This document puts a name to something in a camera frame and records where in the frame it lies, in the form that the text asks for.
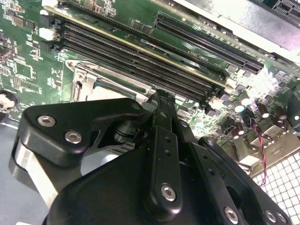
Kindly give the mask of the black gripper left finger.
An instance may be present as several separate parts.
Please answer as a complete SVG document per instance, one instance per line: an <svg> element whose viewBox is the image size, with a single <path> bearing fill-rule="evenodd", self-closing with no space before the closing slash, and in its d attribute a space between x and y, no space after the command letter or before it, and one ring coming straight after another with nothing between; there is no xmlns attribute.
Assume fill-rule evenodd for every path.
<svg viewBox="0 0 300 225"><path fill-rule="evenodd" d="M178 153L171 117L163 110L164 92L157 90L148 99L153 111L130 98L27 108L12 154L20 168L17 179L35 186L50 208L63 188L84 176L80 169L86 155L127 143L131 129L148 135L134 138L138 147L126 153L140 149Z"/></svg>

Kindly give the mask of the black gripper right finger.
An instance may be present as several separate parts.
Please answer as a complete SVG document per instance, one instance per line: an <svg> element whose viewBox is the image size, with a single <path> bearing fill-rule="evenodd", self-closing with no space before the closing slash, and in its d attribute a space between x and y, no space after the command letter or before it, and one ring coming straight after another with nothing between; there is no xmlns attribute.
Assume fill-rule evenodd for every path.
<svg viewBox="0 0 300 225"><path fill-rule="evenodd" d="M287 214L208 137L197 141L187 123L179 120L175 99L163 93L163 110L172 120L187 160L184 193L198 225L291 225Z"/></svg>

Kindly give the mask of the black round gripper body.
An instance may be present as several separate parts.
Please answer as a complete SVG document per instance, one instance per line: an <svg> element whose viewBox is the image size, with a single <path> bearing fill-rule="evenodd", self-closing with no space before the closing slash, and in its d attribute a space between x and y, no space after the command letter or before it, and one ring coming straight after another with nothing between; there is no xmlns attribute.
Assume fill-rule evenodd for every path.
<svg viewBox="0 0 300 225"><path fill-rule="evenodd" d="M169 150L134 150L67 185L48 225L218 225L192 167Z"/></svg>

